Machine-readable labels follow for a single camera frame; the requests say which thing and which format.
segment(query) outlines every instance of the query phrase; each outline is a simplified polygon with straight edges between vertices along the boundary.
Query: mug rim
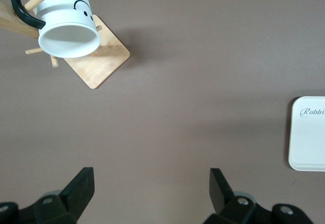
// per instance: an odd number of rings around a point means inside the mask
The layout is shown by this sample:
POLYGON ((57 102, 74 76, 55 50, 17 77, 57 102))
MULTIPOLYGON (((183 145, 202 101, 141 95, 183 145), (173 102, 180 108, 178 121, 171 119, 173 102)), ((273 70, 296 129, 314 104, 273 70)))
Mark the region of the mug rim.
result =
POLYGON ((95 30, 92 27, 90 27, 88 25, 85 25, 83 23, 63 22, 63 23, 54 24, 54 25, 46 28, 45 30, 42 30, 42 32, 41 32, 41 30, 40 30, 40 35, 39 35, 39 38, 38 38, 40 47, 46 53, 48 53, 50 55, 53 55, 55 57, 60 57, 60 58, 78 58, 78 57, 83 57, 83 56, 86 56, 86 55, 88 55, 88 54, 96 51, 98 49, 98 47, 100 46, 100 44, 101 44, 101 36, 97 32, 97 30, 95 30), (44 45, 44 43, 43 43, 44 36, 47 33, 49 33, 50 31, 52 31, 52 30, 54 30, 56 28, 59 28, 59 27, 68 27, 68 26, 83 27, 83 28, 86 28, 87 30, 90 30, 93 34, 95 34, 94 38, 96 38, 96 42, 89 49, 81 49, 79 52, 76 52, 74 55, 65 55, 64 53, 56 53, 56 52, 53 52, 53 51, 49 50, 48 47, 46 45, 44 45))

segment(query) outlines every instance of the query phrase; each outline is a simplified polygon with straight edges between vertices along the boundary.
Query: smiley face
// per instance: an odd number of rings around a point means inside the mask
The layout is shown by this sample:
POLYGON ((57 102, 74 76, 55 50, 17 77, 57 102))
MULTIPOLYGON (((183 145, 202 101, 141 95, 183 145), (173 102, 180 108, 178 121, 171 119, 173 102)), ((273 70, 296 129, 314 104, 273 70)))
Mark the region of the smiley face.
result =
POLYGON ((90 6, 88 5, 88 3, 87 2, 85 2, 85 1, 83 1, 83 0, 77 0, 75 3, 74 3, 74 5, 73 5, 73 9, 77 9, 77 3, 81 3, 80 5, 78 5, 78 6, 80 6, 80 7, 78 7, 78 8, 81 8, 81 6, 83 6, 83 9, 85 10, 84 12, 83 12, 83 14, 86 16, 86 17, 90 17, 90 19, 93 21, 93 17, 92 17, 92 15, 91 15, 91 10, 90 10, 90 6))

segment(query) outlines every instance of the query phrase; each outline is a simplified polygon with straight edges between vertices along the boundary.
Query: white mug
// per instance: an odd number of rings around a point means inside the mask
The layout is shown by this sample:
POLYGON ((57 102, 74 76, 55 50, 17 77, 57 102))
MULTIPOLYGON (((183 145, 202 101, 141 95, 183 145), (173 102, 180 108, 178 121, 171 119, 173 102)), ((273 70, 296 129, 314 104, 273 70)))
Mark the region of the white mug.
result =
POLYGON ((21 8, 20 0, 11 2, 22 21, 39 29, 39 45, 50 55, 82 57, 101 43, 89 0, 44 0, 35 8, 37 18, 21 8))

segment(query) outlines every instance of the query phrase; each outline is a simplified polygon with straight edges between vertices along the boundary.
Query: wooden stand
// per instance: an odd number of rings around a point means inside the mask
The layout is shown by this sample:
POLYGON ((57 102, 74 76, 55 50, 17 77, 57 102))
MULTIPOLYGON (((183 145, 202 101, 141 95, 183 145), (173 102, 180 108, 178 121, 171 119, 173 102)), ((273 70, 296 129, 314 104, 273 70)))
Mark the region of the wooden stand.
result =
POLYGON ((102 27, 101 45, 87 56, 65 60, 90 88, 97 88, 130 57, 130 52, 96 15, 93 17, 102 27))
MULTIPOLYGON (((44 0, 30 0, 25 4, 29 11, 33 10, 44 0)), ((120 65, 130 56, 130 52, 108 29, 108 27, 94 15, 97 31, 102 41, 99 48, 84 57, 65 58, 64 60, 78 74, 78 76, 92 89, 98 88, 120 65)), ((28 26, 16 17, 12 7, 0 2, 0 27, 20 34, 38 38, 38 29, 28 26)), ((26 50, 26 54, 42 52, 39 48, 26 50)), ((58 67, 57 58, 51 56, 52 66, 58 67)))

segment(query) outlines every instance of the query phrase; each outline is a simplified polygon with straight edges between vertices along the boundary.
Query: mug handle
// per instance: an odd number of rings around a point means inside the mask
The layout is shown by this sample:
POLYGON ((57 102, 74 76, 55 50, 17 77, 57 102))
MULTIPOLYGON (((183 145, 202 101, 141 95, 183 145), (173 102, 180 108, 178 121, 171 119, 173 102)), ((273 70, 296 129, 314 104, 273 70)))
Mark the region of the mug handle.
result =
POLYGON ((16 15, 24 23, 37 29, 42 29, 45 26, 46 23, 44 21, 34 18, 31 14, 26 11, 26 9, 21 3, 21 0, 11 0, 11 5, 16 15))

